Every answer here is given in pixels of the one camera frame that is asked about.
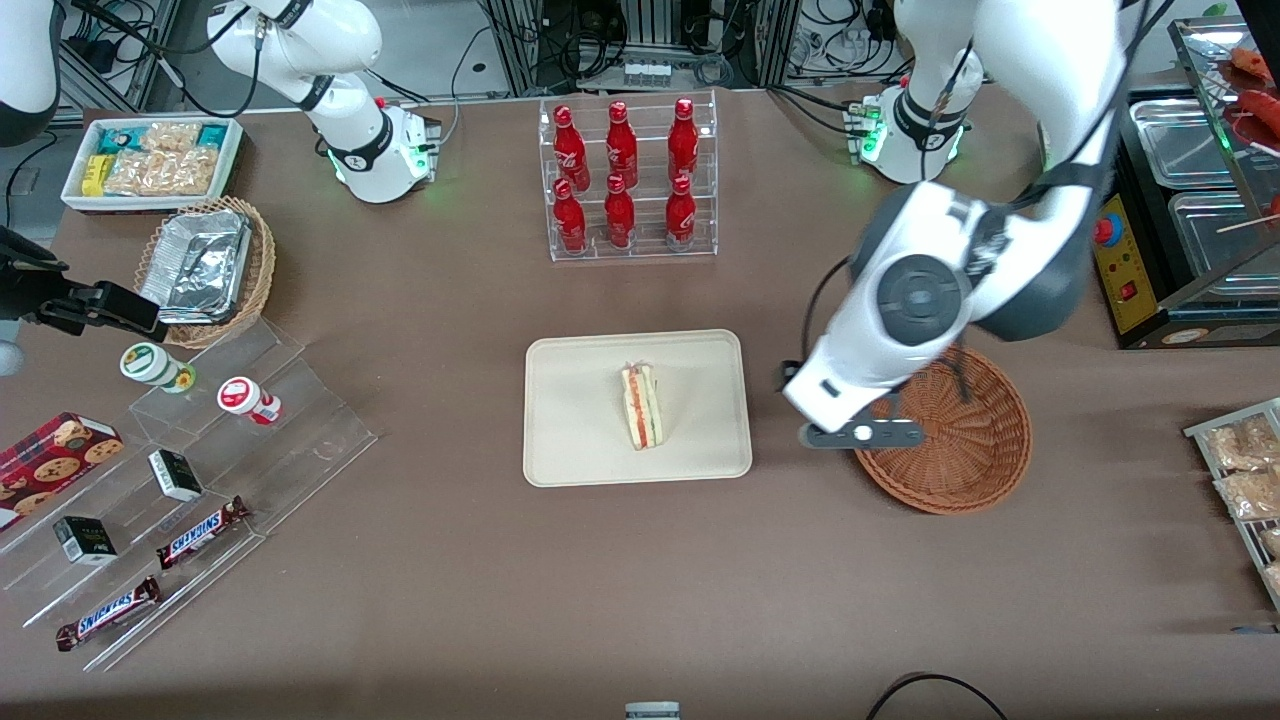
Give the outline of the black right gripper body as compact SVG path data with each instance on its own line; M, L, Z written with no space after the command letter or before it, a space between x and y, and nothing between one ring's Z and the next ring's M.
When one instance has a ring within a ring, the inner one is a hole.
M47 249L1 228L1 314L4 320L45 324L79 336L87 325L100 325L73 293L84 288L67 279L68 265Z

